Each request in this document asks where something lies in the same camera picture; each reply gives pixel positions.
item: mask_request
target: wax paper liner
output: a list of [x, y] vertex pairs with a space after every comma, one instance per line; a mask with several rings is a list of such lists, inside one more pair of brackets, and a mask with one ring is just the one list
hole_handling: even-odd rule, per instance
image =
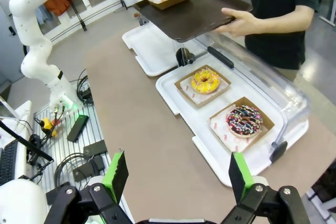
[[242, 152], [259, 136], [262, 131], [267, 131], [267, 129], [262, 126], [255, 136], [249, 138], [237, 137], [234, 135], [229, 130], [227, 117], [235, 107], [235, 105], [229, 106], [215, 117], [209, 119], [208, 124], [231, 152]]
[[201, 102], [206, 101], [210, 97], [213, 97], [214, 95], [219, 93], [221, 90], [229, 86], [229, 84], [225, 80], [219, 77], [221, 81], [219, 83], [218, 88], [214, 92], [210, 94], [199, 94], [195, 90], [193, 90], [193, 88], [191, 87], [191, 80], [193, 79], [193, 77], [194, 76], [190, 76], [189, 78], [181, 81], [180, 85], [184, 93], [186, 93], [187, 96], [189, 96], [196, 104], [200, 104]]

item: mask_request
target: brown table surface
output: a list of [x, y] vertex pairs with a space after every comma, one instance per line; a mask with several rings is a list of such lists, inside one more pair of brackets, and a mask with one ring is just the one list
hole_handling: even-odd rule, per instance
[[[232, 189], [213, 173], [187, 124], [157, 92], [157, 78], [145, 75], [122, 34], [93, 48], [86, 66], [109, 153], [125, 150], [130, 175], [124, 195], [135, 221], [221, 222], [235, 205]], [[315, 116], [309, 123], [308, 132], [262, 172], [273, 189], [293, 185], [303, 195], [335, 158], [336, 137]]]

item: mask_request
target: orange jacket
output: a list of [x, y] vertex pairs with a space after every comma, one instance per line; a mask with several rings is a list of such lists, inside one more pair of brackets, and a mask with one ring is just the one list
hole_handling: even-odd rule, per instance
[[44, 3], [47, 10], [53, 12], [56, 16], [62, 15], [70, 6], [68, 0], [47, 0]]

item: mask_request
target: hand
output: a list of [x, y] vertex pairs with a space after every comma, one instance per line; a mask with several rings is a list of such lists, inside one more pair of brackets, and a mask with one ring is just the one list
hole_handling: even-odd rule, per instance
[[217, 33], [228, 32], [233, 37], [263, 33], [262, 19], [256, 18], [249, 12], [222, 8], [222, 13], [229, 16], [234, 16], [236, 19], [228, 25], [216, 28], [214, 31]]

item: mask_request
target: black device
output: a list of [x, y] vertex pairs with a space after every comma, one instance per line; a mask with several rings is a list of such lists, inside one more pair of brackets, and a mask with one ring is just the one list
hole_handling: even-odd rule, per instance
[[87, 115], [78, 116], [77, 120], [75, 121], [75, 124], [71, 128], [71, 131], [67, 137], [68, 141], [74, 143], [78, 140], [78, 137], [80, 133], [83, 131], [88, 120], [89, 120], [89, 117]]
[[17, 143], [18, 141], [14, 140], [4, 149], [0, 148], [0, 186], [15, 178]]
[[[94, 157], [93, 161], [95, 162], [95, 164], [98, 168], [98, 171], [101, 171], [101, 170], [105, 169], [103, 158], [101, 156]], [[93, 167], [89, 162], [87, 162], [87, 163], [77, 167], [76, 169], [72, 170], [72, 173], [74, 175], [74, 179], [75, 179], [76, 182], [80, 182], [83, 179], [86, 179], [88, 177], [92, 177], [92, 175], [95, 174], [95, 171], [93, 170]]]
[[96, 143], [84, 146], [83, 152], [88, 156], [96, 156], [107, 152], [105, 141], [101, 140]]
[[[60, 185], [60, 188], [64, 186], [70, 186], [70, 182], [63, 183], [62, 185]], [[59, 188], [54, 188], [53, 190], [50, 190], [49, 192], [46, 193], [47, 203], [49, 206], [51, 206], [54, 203], [58, 195], [58, 191], [59, 191]]]

